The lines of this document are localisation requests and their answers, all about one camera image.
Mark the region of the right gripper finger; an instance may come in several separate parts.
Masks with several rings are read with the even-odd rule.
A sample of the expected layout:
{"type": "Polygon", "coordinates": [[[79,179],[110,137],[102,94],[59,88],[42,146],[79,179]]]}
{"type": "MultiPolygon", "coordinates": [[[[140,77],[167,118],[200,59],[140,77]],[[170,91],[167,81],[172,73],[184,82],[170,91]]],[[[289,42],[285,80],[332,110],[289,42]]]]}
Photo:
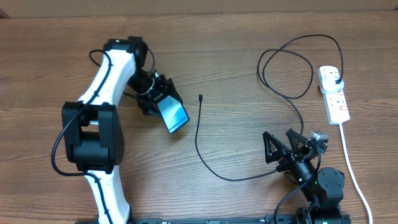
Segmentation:
{"type": "Polygon", "coordinates": [[[295,132],[292,128],[290,128],[286,133],[286,136],[289,139],[289,143],[294,152],[304,152],[306,151],[306,143],[308,141],[307,138],[303,137],[299,133],[295,132]]]}
{"type": "Polygon", "coordinates": [[[265,146],[266,163],[269,164],[283,158],[284,152],[288,150],[287,146],[267,131],[262,136],[265,146]]]}

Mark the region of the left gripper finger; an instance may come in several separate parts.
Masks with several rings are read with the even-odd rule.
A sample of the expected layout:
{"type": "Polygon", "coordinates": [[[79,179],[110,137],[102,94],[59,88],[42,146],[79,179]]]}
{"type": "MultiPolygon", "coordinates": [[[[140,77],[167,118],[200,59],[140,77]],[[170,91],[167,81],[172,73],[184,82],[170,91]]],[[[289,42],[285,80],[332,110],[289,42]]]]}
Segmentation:
{"type": "Polygon", "coordinates": [[[183,103],[183,100],[179,95],[179,93],[177,92],[172,79],[167,80],[167,94],[172,98],[176,99],[177,101],[179,101],[180,103],[183,103]]]}
{"type": "Polygon", "coordinates": [[[161,118],[162,115],[156,105],[153,103],[143,103],[142,104],[142,112],[145,116],[155,116],[161,118]]]}

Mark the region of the Samsung Galaxy smartphone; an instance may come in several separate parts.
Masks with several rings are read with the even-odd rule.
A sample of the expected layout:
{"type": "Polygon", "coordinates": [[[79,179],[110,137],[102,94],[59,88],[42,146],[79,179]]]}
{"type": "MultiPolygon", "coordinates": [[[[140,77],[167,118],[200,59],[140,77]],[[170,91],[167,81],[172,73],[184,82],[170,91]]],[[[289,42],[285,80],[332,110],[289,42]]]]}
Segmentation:
{"type": "Polygon", "coordinates": [[[171,96],[165,97],[157,106],[170,134],[175,133],[190,120],[183,104],[171,96]]]}

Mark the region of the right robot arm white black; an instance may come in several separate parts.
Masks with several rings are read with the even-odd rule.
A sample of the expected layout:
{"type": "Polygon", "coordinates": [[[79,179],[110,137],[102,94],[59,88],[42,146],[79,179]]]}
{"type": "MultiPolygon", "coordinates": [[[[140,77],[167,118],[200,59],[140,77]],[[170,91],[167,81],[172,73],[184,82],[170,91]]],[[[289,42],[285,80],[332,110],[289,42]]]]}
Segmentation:
{"type": "Polygon", "coordinates": [[[313,131],[304,137],[289,129],[286,133],[291,147],[287,147],[273,134],[263,133],[266,162],[277,162],[282,172],[297,187],[276,206],[274,213],[264,217],[266,223],[351,223],[349,215],[340,208],[343,200],[345,175],[332,167],[320,167],[326,152],[328,135],[313,131]],[[281,205],[294,193],[302,191],[308,206],[298,208],[295,214],[278,214],[281,205]]]}

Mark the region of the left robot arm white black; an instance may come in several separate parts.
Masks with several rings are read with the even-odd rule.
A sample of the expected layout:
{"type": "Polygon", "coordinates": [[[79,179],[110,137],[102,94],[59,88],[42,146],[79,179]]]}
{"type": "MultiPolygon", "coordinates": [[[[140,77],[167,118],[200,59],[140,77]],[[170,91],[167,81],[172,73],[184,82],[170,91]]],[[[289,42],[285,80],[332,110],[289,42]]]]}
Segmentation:
{"type": "Polygon", "coordinates": [[[118,105],[125,87],[136,92],[143,114],[162,118],[170,134],[190,118],[172,79],[143,69],[150,48],[142,37],[109,39],[100,53],[103,60],[89,89],[63,105],[63,129],[54,145],[65,141],[67,159],[78,169],[74,175],[88,181],[99,212],[96,223],[134,223],[119,171],[125,141],[118,105]]]}

